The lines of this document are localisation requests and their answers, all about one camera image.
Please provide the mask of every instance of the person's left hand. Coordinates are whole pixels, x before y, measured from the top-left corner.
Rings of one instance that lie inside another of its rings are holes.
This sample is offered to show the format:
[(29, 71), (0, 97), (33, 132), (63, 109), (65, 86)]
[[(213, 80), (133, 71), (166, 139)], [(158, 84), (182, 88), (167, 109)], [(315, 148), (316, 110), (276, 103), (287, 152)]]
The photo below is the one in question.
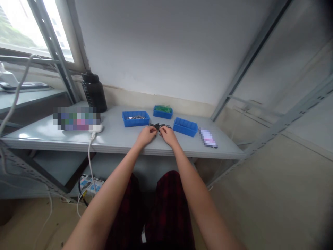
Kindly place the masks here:
[(139, 145), (140, 147), (144, 147), (151, 142), (151, 140), (157, 135), (157, 133), (158, 131), (155, 127), (145, 127), (140, 132), (135, 144)]

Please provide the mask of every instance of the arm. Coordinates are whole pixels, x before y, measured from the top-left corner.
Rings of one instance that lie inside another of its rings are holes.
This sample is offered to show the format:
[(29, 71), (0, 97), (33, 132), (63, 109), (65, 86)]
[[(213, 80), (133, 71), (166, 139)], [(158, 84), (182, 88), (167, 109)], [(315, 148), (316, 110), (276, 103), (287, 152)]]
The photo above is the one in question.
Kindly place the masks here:
[(134, 146), (92, 199), (66, 242), (64, 250), (104, 249), (136, 159), (157, 132), (154, 127), (142, 129)]
[(185, 196), (208, 249), (245, 249), (219, 215), (206, 185), (184, 154), (172, 129), (162, 127), (162, 136), (176, 157)]

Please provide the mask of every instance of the white table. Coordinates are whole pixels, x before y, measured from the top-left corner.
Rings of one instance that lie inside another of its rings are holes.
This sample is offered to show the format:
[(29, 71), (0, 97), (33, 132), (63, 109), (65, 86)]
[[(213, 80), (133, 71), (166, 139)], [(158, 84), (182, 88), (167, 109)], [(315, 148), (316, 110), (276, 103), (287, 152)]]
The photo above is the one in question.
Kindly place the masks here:
[[(73, 107), (88, 107), (87, 102), (80, 102)], [(142, 110), (133, 107), (114, 106), (101, 114), (104, 129), (97, 134), (91, 151), (100, 153), (127, 153), (135, 143), (143, 126), (124, 127), (122, 111)], [(190, 137), (176, 133), (179, 144), (186, 156), (219, 159), (244, 159), (245, 153), (209, 118), (173, 114), (172, 119), (164, 119), (153, 116), (153, 107), (146, 109), (151, 123), (165, 123), (173, 126), (174, 119), (180, 117), (196, 122), (199, 127), (210, 130), (218, 148), (208, 148), (203, 145), (200, 134)], [(59, 131), (54, 125), (53, 116), (48, 116), (22, 129), (19, 129), (3, 138), (3, 141), (11, 148), (17, 149), (41, 149), (60, 151), (87, 152), (91, 134), (88, 131)], [(171, 148), (163, 138), (157, 136), (142, 151), (144, 155), (172, 156)]]

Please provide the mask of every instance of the red plaid pants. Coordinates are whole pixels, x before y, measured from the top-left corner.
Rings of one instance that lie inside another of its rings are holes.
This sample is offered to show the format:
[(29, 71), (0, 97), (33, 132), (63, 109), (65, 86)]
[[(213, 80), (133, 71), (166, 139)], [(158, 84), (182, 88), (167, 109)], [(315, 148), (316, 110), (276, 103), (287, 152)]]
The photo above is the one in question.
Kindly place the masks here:
[(157, 182), (151, 211), (144, 206), (139, 181), (132, 174), (105, 249), (139, 249), (142, 230), (147, 244), (159, 242), (182, 249), (195, 249), (187, 200), (177, 171)]

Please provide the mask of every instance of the blue bin with screws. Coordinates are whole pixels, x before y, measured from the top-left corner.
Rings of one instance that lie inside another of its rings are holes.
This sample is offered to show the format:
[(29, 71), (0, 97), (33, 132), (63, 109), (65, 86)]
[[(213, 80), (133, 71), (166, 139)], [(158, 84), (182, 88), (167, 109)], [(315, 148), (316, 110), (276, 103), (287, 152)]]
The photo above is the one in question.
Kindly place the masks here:
[(165, 119), (171, 119), (172, 114), (173, 114), (173, 109), (171, 109), (171, 113), (168, 113), (168, 112), (164, 112), (164, 111), (160, 111), (160, 110), (155, 110), (157, 106), (158, 105), (155, 105), (155, 107), (154, 107), (154, 114), (153, 114), (154, 116), (165, 118)]
[(176, 117), (173, 123), (173, 130), (194, 137), (198, 132), (198, 124)]
[(125, 127), (147, 126), (150, 117), (146, 111), (124, 111), (122, 119)]

